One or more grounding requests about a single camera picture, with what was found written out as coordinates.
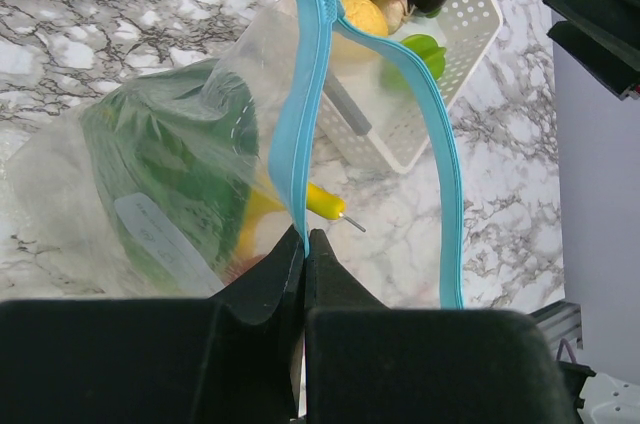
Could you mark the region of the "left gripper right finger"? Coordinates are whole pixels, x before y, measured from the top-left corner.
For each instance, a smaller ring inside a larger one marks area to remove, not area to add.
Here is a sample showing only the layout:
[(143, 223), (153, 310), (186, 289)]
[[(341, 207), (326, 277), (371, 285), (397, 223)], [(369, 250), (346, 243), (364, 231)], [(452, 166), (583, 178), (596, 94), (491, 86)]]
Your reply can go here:
[(559, 366), (530, 316), (391, 309), (339, 263), (323, 231), (309, 244), (308, 422), (574, 421)]

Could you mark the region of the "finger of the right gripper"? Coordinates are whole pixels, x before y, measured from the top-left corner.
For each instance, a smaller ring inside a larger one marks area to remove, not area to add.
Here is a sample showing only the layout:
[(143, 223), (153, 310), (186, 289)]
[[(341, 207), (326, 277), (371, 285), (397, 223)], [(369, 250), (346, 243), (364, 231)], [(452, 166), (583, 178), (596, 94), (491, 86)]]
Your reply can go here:
[(543, 0), (548, 36), (620, 100), (639, 97), (639, 0)]

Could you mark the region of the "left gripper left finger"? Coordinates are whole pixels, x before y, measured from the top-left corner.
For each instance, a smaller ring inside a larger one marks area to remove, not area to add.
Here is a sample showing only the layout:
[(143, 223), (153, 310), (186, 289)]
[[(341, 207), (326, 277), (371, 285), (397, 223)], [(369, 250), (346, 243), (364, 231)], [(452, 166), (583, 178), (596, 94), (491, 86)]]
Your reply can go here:
[(209, 298), (1, 306), (5, 423), (287, 423), (304, 246), (288, 230)]

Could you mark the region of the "clear zip top bag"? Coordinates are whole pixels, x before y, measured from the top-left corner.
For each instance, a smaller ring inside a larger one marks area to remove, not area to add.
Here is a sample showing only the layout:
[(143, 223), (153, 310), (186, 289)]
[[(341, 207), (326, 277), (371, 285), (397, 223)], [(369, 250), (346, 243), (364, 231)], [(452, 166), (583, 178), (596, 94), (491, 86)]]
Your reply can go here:
[(65, 111), (6, 162), (1, 206), (53, 265), (111, 296), (207, 297), (310, 214), (325, 100), (412, 112), (439, 180), (439, 302), (462, 297), (463, 188), (438, 85), (403, 44), (351, 24), (341, 0), (278, 0), (221, 57), (134, 78)]

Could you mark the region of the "beige toy mushroom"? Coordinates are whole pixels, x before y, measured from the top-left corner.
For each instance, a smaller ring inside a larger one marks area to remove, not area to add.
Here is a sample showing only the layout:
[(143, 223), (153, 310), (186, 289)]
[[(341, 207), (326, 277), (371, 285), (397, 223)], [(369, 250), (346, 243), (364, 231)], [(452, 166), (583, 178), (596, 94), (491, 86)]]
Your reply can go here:
[(411, 18), (415, 7), (408, 0), (372, 0), (385, 18), (388, 32), (394, 34)]

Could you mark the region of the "green toy leek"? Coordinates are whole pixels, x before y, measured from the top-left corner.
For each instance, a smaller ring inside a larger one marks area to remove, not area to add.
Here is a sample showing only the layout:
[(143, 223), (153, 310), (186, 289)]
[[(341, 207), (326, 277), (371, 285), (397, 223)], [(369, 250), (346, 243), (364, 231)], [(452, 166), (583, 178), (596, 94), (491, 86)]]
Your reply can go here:
[(245, 82), (198, 66), (143, 76), (84, 110), (80, 124), (131, 264), (168, 294), (221, 290), (258, 155)]

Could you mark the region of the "white perforated plastic basket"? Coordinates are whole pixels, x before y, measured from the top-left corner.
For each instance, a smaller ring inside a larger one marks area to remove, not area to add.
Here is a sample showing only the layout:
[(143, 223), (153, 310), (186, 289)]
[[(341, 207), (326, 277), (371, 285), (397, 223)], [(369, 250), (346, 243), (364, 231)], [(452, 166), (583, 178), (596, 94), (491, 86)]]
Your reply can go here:
[[(497, 0), (447, 0), (433, 17), (414, 15), (392, 40), (424, 34), (445, 50), (437, 87), (450, 107), (503, 23)], [(319, 106), (319, 131), (354, 167), (407, 173), (429, 144), (408, 83), (381, 55), (339, 33)]]

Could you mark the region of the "yellow toy lemon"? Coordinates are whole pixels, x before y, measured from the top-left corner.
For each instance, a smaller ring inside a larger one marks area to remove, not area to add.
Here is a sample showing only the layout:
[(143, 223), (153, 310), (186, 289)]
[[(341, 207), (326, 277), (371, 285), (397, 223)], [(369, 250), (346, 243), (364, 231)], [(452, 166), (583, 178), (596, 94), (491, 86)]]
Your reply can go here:
[[(388, 26), (382, 11), (371, 0), (340, 0), (347, 21), (358, 30), (386, 38)], [(333, 37), (331, 59), (337, 63), (356, 63), (374, 58), (376, 54), (339, 33)]]

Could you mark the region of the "red toy apple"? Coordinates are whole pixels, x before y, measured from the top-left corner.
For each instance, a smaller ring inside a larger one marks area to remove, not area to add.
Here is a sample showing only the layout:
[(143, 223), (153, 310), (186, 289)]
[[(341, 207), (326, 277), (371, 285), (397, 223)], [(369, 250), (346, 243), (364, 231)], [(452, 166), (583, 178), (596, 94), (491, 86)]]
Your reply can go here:
[(231, 261), (223, 272), (222, 282), (229, 285), (253, 268), (258, 262), (265, 257), (265, 254), (252, 256), (250, 258), (234, 259)]

